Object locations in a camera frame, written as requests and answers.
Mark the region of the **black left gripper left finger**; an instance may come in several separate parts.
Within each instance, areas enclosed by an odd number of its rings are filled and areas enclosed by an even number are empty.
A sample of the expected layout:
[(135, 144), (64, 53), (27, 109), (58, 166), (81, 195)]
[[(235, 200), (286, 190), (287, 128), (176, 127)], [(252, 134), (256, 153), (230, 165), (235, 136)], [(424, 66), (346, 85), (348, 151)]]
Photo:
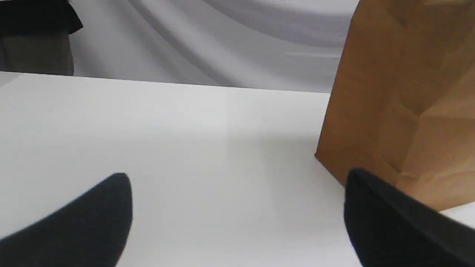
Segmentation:
[(133, 220), (132, 185), (112, 174), (59, 210), (5, 236), (2, 267), (115, 267)]

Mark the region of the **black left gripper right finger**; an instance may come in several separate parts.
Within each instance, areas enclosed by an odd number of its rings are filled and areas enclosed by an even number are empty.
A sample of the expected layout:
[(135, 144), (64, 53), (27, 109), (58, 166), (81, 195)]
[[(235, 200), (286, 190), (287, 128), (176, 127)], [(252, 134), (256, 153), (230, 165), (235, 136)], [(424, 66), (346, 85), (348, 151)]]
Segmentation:
[(344, 223), (363, 267), (473, 267), (474, 229), (371, 172), (349, 171)]

